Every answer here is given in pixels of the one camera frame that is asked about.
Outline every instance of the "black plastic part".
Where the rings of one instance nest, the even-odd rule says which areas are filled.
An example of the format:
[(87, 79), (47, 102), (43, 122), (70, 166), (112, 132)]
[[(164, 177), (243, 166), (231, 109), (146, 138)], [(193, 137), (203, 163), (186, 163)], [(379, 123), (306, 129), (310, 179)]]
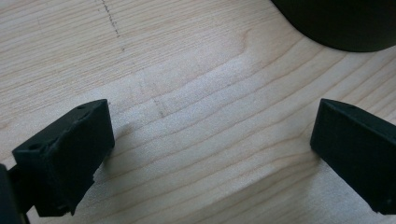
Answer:
[(301, 33), (325, 46), (355, 52), (396, 45), (395, 0), (272, 0)]
[(28, 223), (26, 220), (25, 214), (18, 208), (7, 168), (0, 164), (0, 223)]
[(107, 100), (80, 105), (12, 151), (10, 171), (21, 211), (41, 217), (75, 213), (93, 174), (114, 147)]
[(396, 214), (396, 126), (322, 99), (311, 147), (375, 212)]

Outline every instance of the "wood grain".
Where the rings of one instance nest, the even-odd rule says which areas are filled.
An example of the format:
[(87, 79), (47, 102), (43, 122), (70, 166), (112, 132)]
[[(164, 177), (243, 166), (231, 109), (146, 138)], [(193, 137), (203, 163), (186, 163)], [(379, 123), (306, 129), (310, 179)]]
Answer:
[(107, 98), (117, 139), (71, 217), (32, 223), (394, 223), (310, 149), (322, 97), (396, 124), (396, 48), (346, 53), (267, 0), (0, 3), (0, 162)]

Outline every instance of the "black plastic clamp jaw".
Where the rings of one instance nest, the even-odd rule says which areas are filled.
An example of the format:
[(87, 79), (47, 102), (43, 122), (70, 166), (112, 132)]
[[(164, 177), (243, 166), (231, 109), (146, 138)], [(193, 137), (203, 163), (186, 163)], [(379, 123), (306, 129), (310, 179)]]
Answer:
[(107, 100), (79, 105), (51, 123), (12, 151), (16, 166), (8, 172), (0, 166), (0, 214), (7, 214), (1, 223), (28, 222), (33, 205), (41, 217), (73, 215), (114, 145)]
[(396, 214), (396, 126), (322, 99), (311, 147), (375, 212)]

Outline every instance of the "black round object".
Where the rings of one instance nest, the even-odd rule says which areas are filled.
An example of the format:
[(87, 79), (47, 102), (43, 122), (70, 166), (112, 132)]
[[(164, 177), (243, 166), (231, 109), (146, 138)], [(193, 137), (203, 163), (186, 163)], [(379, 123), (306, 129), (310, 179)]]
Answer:
[(272, 0), (301, 33), (325, 46), (370, 52), (396, 45), (396, 0)]

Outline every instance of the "wooden surface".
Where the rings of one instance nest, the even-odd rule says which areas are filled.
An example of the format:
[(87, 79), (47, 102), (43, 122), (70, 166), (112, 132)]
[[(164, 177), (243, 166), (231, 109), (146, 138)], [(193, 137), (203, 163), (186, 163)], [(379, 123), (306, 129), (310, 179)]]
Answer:
[(0, 31), (0, 162), (95, 99), (117, 138), (76, 214), (32, 223), (396, 222), (309, 146), (322, 97), (396, 124), (396, 48), (325, 48), (268, 0), (6, 0)]

